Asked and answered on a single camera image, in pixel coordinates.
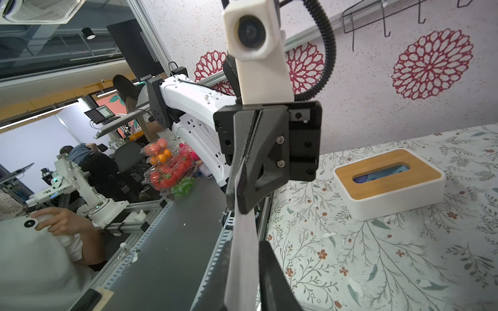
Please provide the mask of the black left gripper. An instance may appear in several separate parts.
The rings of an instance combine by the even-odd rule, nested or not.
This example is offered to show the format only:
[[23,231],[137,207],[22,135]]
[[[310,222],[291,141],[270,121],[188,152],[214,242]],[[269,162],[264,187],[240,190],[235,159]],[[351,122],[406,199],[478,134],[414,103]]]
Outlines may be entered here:
[[235,104],[216,111],[213,120],[221,152],[232,166],[226,188],[229,208],[247,214],[289,179],[315,179],[320,102]]

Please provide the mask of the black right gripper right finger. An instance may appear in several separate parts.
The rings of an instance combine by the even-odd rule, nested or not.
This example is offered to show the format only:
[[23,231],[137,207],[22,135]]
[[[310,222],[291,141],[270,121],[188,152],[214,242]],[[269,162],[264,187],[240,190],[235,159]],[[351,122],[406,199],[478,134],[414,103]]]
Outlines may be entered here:
[[258,256],[261,309],[268,311],[303,311],[293,295],[268,241],[259,242]]

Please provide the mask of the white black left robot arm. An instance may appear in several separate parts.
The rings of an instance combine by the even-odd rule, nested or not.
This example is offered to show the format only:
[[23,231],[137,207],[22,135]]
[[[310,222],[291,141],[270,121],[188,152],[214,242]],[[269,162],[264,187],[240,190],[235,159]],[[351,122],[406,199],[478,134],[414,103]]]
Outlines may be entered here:
[[229,209],[248,214],[288,181],[313,181],[322,107],[293,93],[286,56],[237,62],[240,95],[224,95],[185,75],[147,83],[153,117],[200,156]]

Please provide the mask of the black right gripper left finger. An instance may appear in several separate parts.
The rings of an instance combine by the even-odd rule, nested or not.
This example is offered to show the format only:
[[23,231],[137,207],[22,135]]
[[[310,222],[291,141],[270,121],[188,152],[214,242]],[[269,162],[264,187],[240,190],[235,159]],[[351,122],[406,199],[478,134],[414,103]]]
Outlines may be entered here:
[[226,311],[224,295],[230,266],[232,242],[224,244],[220,257],[216,260],[213,272],[207,280],[206,287],[198,301],[193,305],[193,310],[201,311]]

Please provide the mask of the sticker label sheet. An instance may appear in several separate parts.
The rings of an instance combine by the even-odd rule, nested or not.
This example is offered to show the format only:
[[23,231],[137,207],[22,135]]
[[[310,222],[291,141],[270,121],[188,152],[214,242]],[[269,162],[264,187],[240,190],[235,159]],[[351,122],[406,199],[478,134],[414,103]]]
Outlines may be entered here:
[[224,294],[227,310],[255,310],[259,284],[258,239],[254,212],[241,212],[247,190],[247,158],[244,157],[235,181],[235,229],[230,251],[230,264]]

